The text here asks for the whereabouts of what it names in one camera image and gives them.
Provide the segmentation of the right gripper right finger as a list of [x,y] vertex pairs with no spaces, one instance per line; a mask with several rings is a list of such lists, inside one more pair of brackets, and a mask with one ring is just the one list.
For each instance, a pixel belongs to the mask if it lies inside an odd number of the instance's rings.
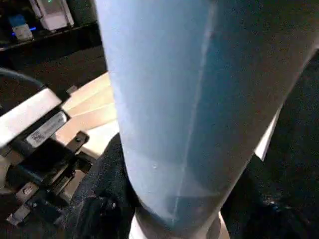
[[319,208],[288,193],[253,155],[221,214],[232,239],[317,239]]

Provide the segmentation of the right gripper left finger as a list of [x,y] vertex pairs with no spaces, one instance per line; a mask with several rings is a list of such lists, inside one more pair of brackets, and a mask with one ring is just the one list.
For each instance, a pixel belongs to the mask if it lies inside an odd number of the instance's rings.
[[117,133],[93,163],[64,210],[61,219],[64,238],[127,239],[137,206]]

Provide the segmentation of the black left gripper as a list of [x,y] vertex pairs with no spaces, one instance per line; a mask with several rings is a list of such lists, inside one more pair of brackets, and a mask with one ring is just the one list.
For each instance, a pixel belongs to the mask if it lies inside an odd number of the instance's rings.
[[1,218],[14,226],[31,215],[56,224],[70,205],[79,182],[90,169],[79,151],[89,136],[79,131],[67,143],[55,133],[69,121],[65,112],[28,119],[9,112],[0,119]]

